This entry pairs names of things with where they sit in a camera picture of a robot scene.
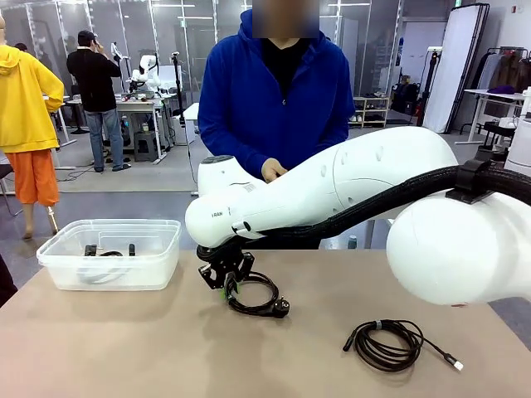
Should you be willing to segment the gray step stool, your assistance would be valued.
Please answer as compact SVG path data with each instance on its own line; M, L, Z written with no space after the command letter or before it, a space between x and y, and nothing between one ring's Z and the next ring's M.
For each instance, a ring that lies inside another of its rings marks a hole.
M154 131L134 134L134 161L154 162L158 159L156 134Z

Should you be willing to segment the man in black sweater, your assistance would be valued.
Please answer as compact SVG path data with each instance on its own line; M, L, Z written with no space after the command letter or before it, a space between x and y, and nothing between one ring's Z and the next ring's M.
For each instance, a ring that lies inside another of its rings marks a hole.
M75 78L90 131L94 170L103 172L103 133L107 133L112 156L112 170L124 171L130 165L124 161L122 137L112 80L121 77L120 68L105 54L94 33L78 32L78 46L66 59L67 70Z

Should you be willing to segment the white workbench desk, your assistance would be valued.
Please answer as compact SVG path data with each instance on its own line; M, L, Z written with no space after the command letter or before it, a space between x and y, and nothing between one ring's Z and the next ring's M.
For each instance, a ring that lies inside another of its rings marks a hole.
M130 145L124 150L134 153L134 134L138 131L154 131L158 159L152 164L163 161L168 151L175 145L175 130L172 126L170 107L171 95L162 94L152 99L137 99L132 95L123 95L117 102L117 110L122 123L129 131Z

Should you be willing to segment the black tripod pole with light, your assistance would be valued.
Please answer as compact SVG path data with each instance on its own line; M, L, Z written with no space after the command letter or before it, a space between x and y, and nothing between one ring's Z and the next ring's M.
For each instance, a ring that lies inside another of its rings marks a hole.
M419 107L418 107L418 114L417 114L417 126L418 127L421 127L423 125L425 112L426 112L426 105L429 99L429 95L431 93L431 82L433 80L436 67L441 58L441 53L442 53L442 46L429 46L427 49L427 55L430 55L431 57L430 57L430 63L429 63L426 83L424 85L424 90L422 91L421 100L420 100Z

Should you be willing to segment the clothes rack with coats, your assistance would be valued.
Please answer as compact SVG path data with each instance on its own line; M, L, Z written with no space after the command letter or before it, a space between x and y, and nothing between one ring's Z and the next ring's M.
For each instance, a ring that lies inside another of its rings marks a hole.
M499 85L512 85L515 93L531 86L531 50L502 46L482 56L472 87L488 90Z

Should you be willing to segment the white folding screen panel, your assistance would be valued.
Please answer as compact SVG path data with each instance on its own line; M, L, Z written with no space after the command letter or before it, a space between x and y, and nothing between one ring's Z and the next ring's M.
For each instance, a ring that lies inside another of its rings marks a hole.
M479 2L451 10L441 56L426 105L423 126L449 133L464 95L489 15L490 5Z

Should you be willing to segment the blue sleeved right forearm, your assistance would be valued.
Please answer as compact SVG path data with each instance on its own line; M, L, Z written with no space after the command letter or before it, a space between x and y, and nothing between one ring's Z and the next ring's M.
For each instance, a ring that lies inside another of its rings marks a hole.
M253 177L262 180L262 166L268 159L252 146L243 143L226 126L219 123L200 123L200 136L203 143L214 156L233 156Z

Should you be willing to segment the mannequin in yellow hoodie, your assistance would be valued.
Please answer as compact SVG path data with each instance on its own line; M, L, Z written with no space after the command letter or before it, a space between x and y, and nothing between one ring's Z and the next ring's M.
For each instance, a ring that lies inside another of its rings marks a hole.
M9 46L0 16L0 151L15 175L15 194L25 219L23 238L34 231L34 205L46 208L58 232L59 202L52 150L59 146L51 114L63 103L64 85L31 54Z

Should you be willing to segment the blue sleeved left forearm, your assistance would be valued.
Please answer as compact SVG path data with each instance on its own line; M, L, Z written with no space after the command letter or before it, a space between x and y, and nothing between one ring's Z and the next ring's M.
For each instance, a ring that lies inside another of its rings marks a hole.
M331 119L321 134L317 147L320 150L344 142L349 133L349 116Z

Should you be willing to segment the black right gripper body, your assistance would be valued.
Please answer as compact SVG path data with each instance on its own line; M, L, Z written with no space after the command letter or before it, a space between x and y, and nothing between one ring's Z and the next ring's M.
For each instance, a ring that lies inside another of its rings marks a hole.
M198 269L204 279L224 279L229 271L239 267L243 254L239 244L227 244L214 249L199 245L197 257L206 263Z

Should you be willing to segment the black utility cart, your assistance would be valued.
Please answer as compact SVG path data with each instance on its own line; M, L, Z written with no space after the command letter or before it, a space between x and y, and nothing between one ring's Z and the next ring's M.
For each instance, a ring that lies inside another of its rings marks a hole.
M499 122L486 122L483 129L486 131L485 140L478 147L475 158L503 167L514 139L515 124L510 122L508 127L503 127Z

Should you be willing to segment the clear plastic storage box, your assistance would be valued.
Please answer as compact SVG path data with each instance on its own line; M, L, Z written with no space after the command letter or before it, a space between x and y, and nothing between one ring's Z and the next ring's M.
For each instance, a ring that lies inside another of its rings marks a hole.
M73 221L37 250L58 289L162 290L179 258L181 223L155 219Z

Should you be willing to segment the black cable white-tipped connector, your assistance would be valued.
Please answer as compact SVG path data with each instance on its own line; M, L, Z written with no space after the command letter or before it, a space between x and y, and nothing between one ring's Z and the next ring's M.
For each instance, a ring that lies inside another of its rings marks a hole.
M404 347L379 342L372 337L374 332L388 332L401 340ZM417 362L426 343L457 371L464 369L462 362L427 339L416 323L405 319L377 319L359 324L348 336L343 351L353 350L378 371L398 373Z

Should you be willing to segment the black luggage bags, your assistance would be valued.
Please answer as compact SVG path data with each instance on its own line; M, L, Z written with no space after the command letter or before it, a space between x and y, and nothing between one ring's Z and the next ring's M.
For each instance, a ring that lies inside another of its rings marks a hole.
M402 114L413 115L420 93L419 84L397 84L392 90L391 109Z

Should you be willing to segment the wooden shoe rack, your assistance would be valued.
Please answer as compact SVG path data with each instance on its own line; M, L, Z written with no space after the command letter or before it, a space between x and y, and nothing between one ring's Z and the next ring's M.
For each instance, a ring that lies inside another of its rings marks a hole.
M349 124L359 128L385 127L390 109L389 97L354 97L355 113Z

